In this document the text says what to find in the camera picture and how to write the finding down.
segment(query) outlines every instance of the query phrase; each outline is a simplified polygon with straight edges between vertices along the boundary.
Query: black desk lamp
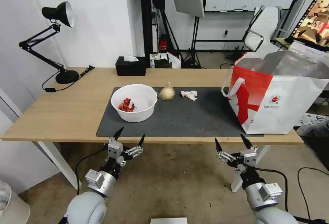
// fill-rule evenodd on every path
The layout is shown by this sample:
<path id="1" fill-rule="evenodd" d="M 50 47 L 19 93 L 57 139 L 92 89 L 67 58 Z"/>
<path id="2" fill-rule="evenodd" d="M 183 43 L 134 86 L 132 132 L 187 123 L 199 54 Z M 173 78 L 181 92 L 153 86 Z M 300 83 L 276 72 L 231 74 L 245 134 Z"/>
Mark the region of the black desk lamp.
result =
<path id="1" fill-rule="evenodd" d="M 61 25 L 57 23 L 56 20 L 61 21 L 63 24 L 69 27 L 74 27 L 74 16 L 72 12 L 71 5 L 68 1 L 65 1 L 61 4 L 59 4 L 56 8 L 49 8 L 44 7 L 42 8 L 42 15 L 49 19 L 51 23 L 53 23 L 51 26 L 49 26 L 47 29 L 41 31 L 40 33 L 32 36 L 31 38 L 22 41 L 19 43 L 19 46 L 21 49 L 24 49 L 25 51 L 33 54 L 35 57 L 38 57 L 39 59 L 43 60 L 44 62 L 48 63 L 52 67 L 55 67 L 59 74 L 56 75 L 56 82 L 59 84 L 69 84 L 77 81 L 79 79 L 79 74 L 76 71 L 72 70 L 66 70 L 62 64 L 59 64 L 55 61 L 52 61 L 51 59 L 48 59 L 36 51 L 32 49 L 33 46 L 43 42 L 47 38 L 57 34 L 60 31 Z M 42 35 L 48 30 L 54 29 L 55 32 L 52 34 L 47 35 L 44 38 L 35 39 L 36 37 Z"/>

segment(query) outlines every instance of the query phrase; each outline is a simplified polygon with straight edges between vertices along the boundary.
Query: white bowl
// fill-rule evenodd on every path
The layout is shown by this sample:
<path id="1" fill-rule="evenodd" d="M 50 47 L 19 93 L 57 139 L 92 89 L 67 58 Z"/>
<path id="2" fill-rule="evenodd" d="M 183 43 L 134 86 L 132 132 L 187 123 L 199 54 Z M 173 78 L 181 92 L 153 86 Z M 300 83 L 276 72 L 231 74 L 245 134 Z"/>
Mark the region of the white bowl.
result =
<path id="1" fill-rule="evenodd" d="M 125 112 L 118 109 L 119 105 L 126 99 L 131 99 L 136 108 L 133 112 Z M 154 105 L 158 100 L 157 93 L 153 88 L 142 85 L 133 84 L 126 85 L 113 93 L 111 104 L 116 109 L 120 117 L 128 122 L 141 122 L 153 114 Z"/>

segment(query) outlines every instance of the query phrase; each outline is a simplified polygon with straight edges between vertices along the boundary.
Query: dark gray mat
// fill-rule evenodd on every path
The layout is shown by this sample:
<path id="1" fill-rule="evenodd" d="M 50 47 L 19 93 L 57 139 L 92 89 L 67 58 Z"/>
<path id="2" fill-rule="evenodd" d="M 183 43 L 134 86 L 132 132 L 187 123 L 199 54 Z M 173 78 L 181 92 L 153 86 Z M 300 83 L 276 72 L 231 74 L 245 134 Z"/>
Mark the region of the dark gray mat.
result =
<path id="1" fill-rule="evenodd" d="M 161 89 L 161 87 L 154 88 L 156 92 Z M 147 137 L 239 137 L 240 134 L 246 137 L 264 136 L 245 134 L 220 88 L 174 89 L 176 95 L 172 100 L 158 99 L 152 116 L 139 123 L 130 123 L 121 119 L 112 107 L 110 98 L 96 136 L 113 136 L 123 126 L 121 136 L 124 137 L 140 137 L 144 133 Z M 196 90 L 198 97 L 195 101 L 180 97 L 181 90 Z"/>

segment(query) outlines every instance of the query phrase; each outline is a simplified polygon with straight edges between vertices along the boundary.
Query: lamp arm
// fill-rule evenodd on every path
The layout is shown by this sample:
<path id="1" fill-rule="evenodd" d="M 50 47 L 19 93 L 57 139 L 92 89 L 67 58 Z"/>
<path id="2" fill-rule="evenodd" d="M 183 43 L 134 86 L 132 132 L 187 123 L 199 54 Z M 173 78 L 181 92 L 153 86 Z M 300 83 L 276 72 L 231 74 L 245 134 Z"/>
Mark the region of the lamp arm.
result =
<path id="1" fill-rule="evenodd" d="M 60 70 L 60 71 L 65 71 L 65 68 L 63 65 L 59 65 L 57 64 L 56 62 L 52 61 L 51 59 L 48 59 L 46 57 L 44 57 L 43 55 L 39 54 L 38 52 L 34 51 L 32 49 L 33 46 L 43 42 L 44 40 L 48 39 L 49 37 L 52 37 L 53 35 L 59 33 L 60 31 L 60 24 L 52 24 L 51 26 L 49 26 L 47 29 L 39 32 L 38 34 L 30 37 L 29 39 L 25 40 L 25 41 L 22 41 L 19 43 L 19 47 L 27 52 L 29 52 L 30 54 L 33 54 L 35 57 L 41 59 L 42 61 L 48 63 L 49 65 L 51 65 L 52 67 L 55 67 L 57 70 Z M 46 37 L 44 38 L 40 38 L 40 39 L 35 39 L 36 37 L 42 35 L 43 33 L 51 30 L 51 29 L 54 29 L 55 31 L 49 35 L 47 35 Z"/>

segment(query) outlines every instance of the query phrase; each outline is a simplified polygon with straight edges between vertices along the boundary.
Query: garlic bulb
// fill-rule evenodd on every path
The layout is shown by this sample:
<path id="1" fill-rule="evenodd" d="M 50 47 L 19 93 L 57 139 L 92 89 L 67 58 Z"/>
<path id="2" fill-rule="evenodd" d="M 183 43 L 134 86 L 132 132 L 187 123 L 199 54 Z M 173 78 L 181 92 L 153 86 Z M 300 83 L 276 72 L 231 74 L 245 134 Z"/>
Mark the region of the garlic bulb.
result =
<path id="1" fill-rule="evenodd" d="M 168 86 L 164 87 L 159 93 L 159 97 L 163 101 L 171 100 L 174 98 L 174 96 L 175 96 L 175 91 L 171 87 L 170 82 L 168 82 Z"/>

